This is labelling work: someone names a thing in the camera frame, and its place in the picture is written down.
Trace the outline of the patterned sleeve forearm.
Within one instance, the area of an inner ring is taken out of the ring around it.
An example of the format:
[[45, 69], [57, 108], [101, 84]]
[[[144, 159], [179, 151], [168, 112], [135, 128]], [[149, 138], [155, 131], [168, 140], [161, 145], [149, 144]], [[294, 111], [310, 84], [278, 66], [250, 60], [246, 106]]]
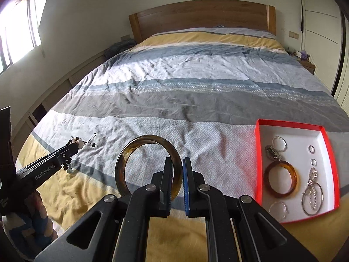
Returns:
[[2, 224], [11, 244], [26, 261], [34, 261], [58, 237], [38, 191], [23, 200], [19, 210], [3, 216]]

